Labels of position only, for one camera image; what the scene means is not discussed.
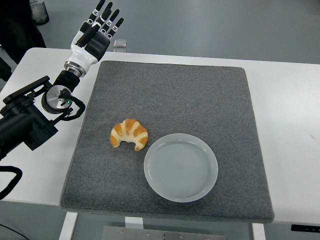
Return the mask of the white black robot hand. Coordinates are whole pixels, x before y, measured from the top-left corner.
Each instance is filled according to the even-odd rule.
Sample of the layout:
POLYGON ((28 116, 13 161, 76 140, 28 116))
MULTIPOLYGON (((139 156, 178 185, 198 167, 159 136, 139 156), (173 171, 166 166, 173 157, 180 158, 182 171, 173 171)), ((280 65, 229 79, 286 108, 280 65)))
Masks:
POLYGON ((100 0, 86 21, 82 23, 73 38, 64 68, 78 76, 84 76, 90 66, 98 63, 105 55, 113 36, 123 24, 118 18, 119 9, 112 10, 113 2, 105 4, 100 0))

